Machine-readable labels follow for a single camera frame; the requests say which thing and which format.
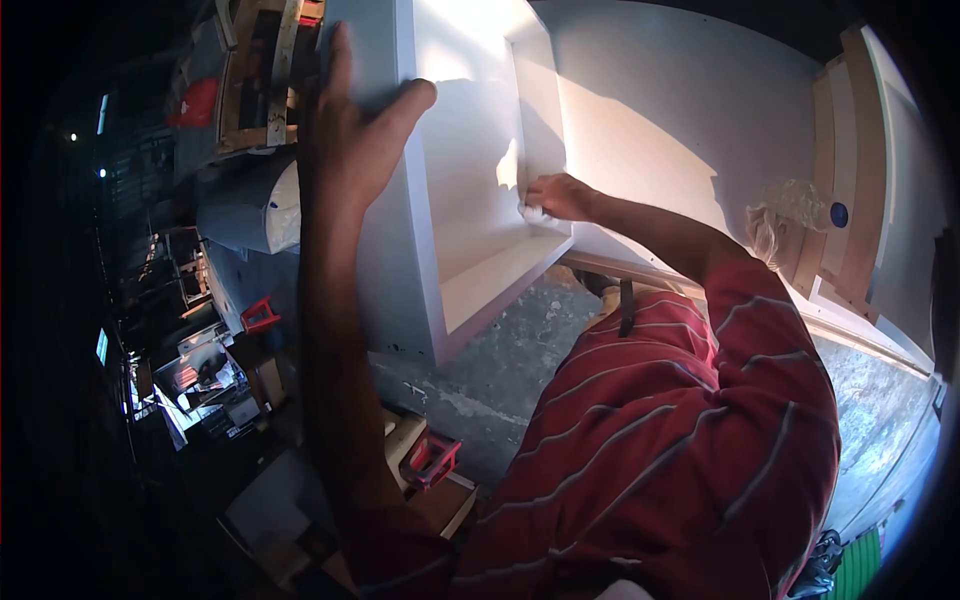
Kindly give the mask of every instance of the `red plastic stool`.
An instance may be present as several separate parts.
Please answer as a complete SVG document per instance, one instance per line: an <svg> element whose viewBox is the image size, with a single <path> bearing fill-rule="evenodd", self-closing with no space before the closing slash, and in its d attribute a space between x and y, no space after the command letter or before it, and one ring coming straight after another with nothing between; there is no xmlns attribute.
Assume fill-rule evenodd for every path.
<svg viewBox="0 0 960 600"><path fill-rule="evenodd" d="M240 320L243 322L243 329L247 333L259 333L266 331L274 326L280 320L280 316L274 314L270 308L270 297L258 300L247 310L240 313Z"/></svg>
<svg viewBox="0 0 960 600"><path fill-rule="evenodd" d="M444 480L457 466L461 442L430 431L428 426L400 462L400 477L421 491Z"/></svg>

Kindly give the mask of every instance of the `green mat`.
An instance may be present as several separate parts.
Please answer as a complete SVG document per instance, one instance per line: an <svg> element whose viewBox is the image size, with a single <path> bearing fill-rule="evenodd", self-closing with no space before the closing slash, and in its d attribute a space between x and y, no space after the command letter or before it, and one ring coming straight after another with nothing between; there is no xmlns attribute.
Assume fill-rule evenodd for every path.
<svg viewBox="0 0 960 600"><path fill-rule="evenodd" d="M820 596L823 600L856 600L880 569L880 534L876 528L848 543L843 561L833 575L833 591Z"/></svg>

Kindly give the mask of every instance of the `shoe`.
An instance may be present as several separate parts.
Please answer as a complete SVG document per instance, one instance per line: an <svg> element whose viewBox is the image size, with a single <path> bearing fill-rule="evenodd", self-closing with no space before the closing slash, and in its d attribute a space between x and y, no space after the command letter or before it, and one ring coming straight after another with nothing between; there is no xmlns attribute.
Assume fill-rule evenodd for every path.
<svg viewBox="0 0 960 600"><path fill-rule="evenodd" d="M572 271L577 281L580 281L580 284L587 288L588 292L600 299L603 298L604 290L620 285L619 281L610 276L591 273L590 271L581 271L580 269L573 269Z"/></svg>

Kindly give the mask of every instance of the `striped shirt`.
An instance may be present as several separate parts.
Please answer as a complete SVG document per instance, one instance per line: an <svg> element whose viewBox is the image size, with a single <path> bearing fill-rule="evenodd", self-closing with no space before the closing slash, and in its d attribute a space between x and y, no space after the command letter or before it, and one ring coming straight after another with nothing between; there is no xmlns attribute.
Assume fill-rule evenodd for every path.
<svg viewBox="0 0 960 600"><path fill-rule="evenodd" d="M708 324L671 292L580 336L459 555L406 507L343 519L375 598L549 597L629 579L654 598L781 598L819 535L840 454L836 401L780 279L734 260Z"/></svg>

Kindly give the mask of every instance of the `hand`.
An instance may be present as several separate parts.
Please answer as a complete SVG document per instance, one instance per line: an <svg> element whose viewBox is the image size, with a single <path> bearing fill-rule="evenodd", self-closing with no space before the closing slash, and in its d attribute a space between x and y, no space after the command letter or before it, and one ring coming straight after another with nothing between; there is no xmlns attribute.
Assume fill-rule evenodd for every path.
<svg viewBox="0 0 960 600"><path fill-rule="evenodd" d="M567 221L590 221L590 209L599 194L566 173L542 175L527 187L524 202L542 206L543 212Z"/></svg>
<svg viewBox="0 0 960 600"><path fill-rule="evenodd" d="M413 80L395 102L365 123L348 96L351 63L347 26L340 22L330 41L329 80L300 130L298 147L304 218L318 214L330 224L342 218L362 223L367 207L387 186L417 121L437 100L436 86Z"/></svg>

